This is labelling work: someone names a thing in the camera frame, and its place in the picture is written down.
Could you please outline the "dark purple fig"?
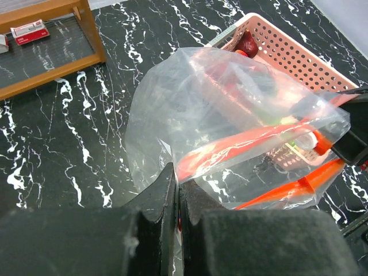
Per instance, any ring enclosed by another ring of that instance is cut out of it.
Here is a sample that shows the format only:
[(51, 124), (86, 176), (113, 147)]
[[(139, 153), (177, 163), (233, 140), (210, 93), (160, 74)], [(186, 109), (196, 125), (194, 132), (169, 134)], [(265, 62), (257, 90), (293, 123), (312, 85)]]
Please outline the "dark purple fig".
[(248, 58), (254, 58), (258, 51), (258, 46), (254, 41), (251, 32), (246, 29), (235, 47), (235, 52), (240, 53)]

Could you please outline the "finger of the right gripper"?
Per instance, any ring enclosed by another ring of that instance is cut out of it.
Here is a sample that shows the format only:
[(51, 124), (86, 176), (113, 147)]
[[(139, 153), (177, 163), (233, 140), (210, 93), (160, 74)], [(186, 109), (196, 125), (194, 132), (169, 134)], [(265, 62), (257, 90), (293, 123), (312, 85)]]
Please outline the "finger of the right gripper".
[(350, 115), (350, 129), (332, 151), (350, 166), (367, 166), (367, 87), (338, 92), (350, 99), (339, 105)]

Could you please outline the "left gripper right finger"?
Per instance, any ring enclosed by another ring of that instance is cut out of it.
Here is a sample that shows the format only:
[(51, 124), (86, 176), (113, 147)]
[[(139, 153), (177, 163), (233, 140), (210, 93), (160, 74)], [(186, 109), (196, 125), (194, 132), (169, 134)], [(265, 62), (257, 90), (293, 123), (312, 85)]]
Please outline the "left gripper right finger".
[(194, 181), (179, 188), (184, 275), (358, 275), (324, 212), (229, 210)]

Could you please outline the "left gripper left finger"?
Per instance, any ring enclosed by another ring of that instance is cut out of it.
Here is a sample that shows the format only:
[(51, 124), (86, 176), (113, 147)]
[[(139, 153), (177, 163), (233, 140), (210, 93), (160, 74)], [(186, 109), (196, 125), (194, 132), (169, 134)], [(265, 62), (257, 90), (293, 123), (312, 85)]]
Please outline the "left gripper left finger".
[(18, 210), (1, 218), (2, 275), (171, 275), (175, 173), (119, 208)]

